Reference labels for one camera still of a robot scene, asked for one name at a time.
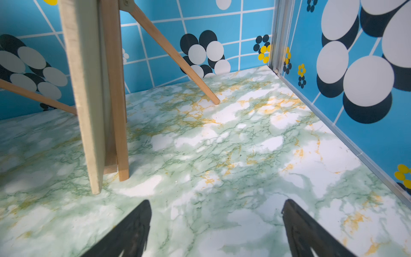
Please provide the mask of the wooden easel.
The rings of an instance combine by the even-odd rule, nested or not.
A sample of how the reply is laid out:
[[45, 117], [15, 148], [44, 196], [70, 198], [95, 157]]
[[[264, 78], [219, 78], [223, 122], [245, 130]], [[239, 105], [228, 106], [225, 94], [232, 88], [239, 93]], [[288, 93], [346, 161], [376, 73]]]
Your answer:
[[13, 92], [15, 94], [18, 94], [18, 95], [21, 95], [23, 97], [32, 99], [34, 101], [44, 103], [44, 104], [52, 106], [54, 108], [61, 109], [63, 111], [66, 111], [66, 112], [69, 112], [71, 114], [77, 115], [77, 110], [76, 110], [75, 107], [65, 105], [61, 102], [58, 102], [56, 100], [47, 98], [43, 95], [36, 94], [34, 92], [28, 91], [24, 88], [16, 86], [16, 85], [14, 85], [10, 82], [7, 82], [5, 80], [2, 80], [2, 79], [1, 79], [1, 89], [4, 89], [4, 90], [9, 91], [9, 92]]
[[104, 42], [108, 65], [111, 108], [115, 135], [117, 168], [119, 180], [130, 177], [128, 149], [126, 139], [126, 104], [124, 69], [122, 60], [122, 40], [120, 11], [128, 12], [144, 30], [162, 47], [162, 49], [182, 68], [199, 89], [214, 104], [219, 104], [219, 98], [204, 83], [200, 76], [181, 57], [166, 37], [155, 27], [134, 1], [101, 1], [101, 17], [103, 21]]

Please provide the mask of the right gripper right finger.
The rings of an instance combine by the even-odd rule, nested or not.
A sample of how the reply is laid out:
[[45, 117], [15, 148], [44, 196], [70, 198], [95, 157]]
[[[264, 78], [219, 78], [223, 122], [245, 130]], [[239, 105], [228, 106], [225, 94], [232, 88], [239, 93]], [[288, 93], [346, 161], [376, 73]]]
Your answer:
[[315, 254], [318, 257], [355, 256], [294, 200], [286, 200], [281, 213], [293, 257], [313, 257]]

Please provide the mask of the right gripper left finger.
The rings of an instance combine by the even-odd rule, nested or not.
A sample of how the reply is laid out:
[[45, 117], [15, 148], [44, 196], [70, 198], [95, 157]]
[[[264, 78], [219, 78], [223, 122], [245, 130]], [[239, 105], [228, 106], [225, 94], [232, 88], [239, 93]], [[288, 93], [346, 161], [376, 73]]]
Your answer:
[[144, 200], [131, 211], [84, 257], [141, 257], [147, 248], [152, 208]]

